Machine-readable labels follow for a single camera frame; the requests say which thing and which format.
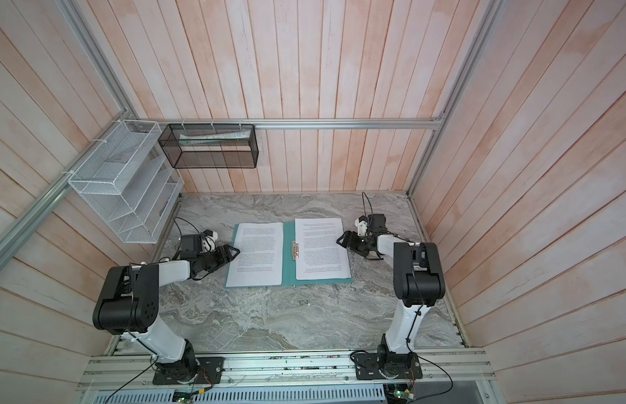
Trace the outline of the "printed paper sheet front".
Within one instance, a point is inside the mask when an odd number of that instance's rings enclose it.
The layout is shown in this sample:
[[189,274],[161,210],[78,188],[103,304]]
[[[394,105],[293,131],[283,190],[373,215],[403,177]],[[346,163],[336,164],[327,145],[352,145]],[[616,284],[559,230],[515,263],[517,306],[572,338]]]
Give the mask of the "printed paper sheet front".
[[233,247],[240,253],[229,264],[226,288],[282,284],[284,249],[282,223],[239,224]]

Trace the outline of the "metal folder clip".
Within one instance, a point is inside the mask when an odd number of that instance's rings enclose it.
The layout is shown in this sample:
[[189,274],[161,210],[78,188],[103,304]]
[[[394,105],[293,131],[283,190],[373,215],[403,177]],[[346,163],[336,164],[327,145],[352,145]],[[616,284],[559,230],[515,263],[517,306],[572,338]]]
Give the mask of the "metal folder clip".
[[296,261],[300,256],[299,244],[296,241],[291,242],[292,259]]

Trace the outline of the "green file folder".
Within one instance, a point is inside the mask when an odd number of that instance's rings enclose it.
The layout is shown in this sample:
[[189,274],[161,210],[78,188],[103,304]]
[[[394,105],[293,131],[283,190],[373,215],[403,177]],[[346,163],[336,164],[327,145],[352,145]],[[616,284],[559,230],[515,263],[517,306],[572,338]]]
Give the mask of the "green file folder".
[[[284,225],[284,249],[283,249],[283,274],[282,274],[282,284],[278,286],[297,286],[297,285],[305,285],[305,284],[349,284],[353,281],[352,275],[351,279],[330,279],[327,281],[318,280],[318,281],[298,281],[295,276],[296,270],[296,261],[292,259],[291,252],[291,242],[295,239],[295,226],[294,221],[292,222],[279,222]],[[237,224],[235,226],[235,230],[233,232],[233,242],[236,233]]]

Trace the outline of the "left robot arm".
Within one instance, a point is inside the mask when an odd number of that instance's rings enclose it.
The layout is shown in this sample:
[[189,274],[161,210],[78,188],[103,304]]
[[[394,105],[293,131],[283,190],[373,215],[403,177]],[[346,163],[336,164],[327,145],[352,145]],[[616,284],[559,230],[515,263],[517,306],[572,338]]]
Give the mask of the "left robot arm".
[[212,231],[186,235],[170,259],[112,267],[94,308],[95,328],[139,343],[151,353],[152,365],[163,378],[178,384],[196,381],[200,364],[194,347],[161,319],[159,291],[169,284],[201,280],[240,255],[238,248],[217,240]]

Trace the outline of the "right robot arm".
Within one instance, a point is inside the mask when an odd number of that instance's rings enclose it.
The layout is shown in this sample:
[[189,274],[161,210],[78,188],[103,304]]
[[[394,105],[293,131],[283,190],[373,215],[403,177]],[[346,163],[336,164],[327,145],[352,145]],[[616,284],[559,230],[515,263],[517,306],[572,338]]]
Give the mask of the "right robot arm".
[[384,260],[392,268],[398,304],[392,323],[375,353],[349,355],[359,380],[422,377],[414,341],[430,308],[444,298],[446,284],[439,250],[432,242],[413,242],[390,232],[382,214],[363,215],[357,230],[346,231],[337,244],[365,259]]

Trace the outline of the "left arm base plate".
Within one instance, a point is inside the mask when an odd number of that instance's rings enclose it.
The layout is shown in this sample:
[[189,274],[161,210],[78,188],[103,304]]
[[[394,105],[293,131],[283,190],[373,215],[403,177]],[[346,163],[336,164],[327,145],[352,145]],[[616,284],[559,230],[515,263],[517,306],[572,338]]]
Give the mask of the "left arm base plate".
[[177,361],[156,366],[153,385],[216,385],[224,370],[224,357],[196,357],[195,361]]

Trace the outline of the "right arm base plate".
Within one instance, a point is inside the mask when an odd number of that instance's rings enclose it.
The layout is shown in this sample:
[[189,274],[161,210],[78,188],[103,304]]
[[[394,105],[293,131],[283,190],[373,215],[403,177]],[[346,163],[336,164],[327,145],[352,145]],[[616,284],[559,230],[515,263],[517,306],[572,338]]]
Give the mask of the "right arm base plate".
[[412,353],[368,353],[354,351],[349,355],[358,380],[422,379],[420,362]]

